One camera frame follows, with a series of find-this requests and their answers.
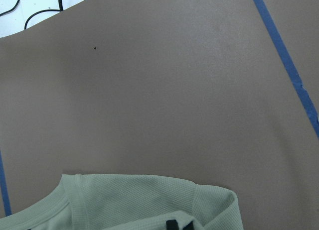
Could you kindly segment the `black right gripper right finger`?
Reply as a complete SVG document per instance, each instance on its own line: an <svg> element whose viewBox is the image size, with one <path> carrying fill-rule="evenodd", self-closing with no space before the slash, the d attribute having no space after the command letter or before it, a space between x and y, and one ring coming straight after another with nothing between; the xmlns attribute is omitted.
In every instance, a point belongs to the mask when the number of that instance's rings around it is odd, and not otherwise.
<svg viewBox="0 0 319 230"><path fill-rule="evenodd" d="M193 221L184 227L184 230L194 230Z"/></svg>

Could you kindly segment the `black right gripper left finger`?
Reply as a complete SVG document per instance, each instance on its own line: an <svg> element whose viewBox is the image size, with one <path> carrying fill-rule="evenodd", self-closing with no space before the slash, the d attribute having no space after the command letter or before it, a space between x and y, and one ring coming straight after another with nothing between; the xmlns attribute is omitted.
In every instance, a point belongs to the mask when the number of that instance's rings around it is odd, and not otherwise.
<svg viewBox="0 0 319 230"><path fill-rule="evenodd" d="M178 230L177 220L167 220L166 221L166 230Z"/></svg>

